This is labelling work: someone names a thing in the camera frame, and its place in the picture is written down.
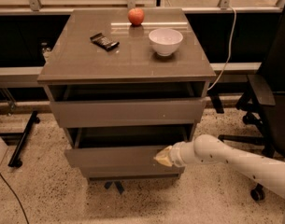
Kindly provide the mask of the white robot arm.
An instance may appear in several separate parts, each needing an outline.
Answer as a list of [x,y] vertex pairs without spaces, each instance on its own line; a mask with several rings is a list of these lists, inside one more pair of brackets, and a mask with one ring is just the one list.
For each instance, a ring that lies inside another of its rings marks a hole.
[[[159,151],[154,159],[167,167],[222,162],[257,183],[256,188],[250,192],[255,201],[263,199],[263,188],[273,191],[285,200],[285,161],[229,147],[209,134],[202,134],[191,142],[177,142],[168,146]],[[285,224],[285,209],[282,224]]]

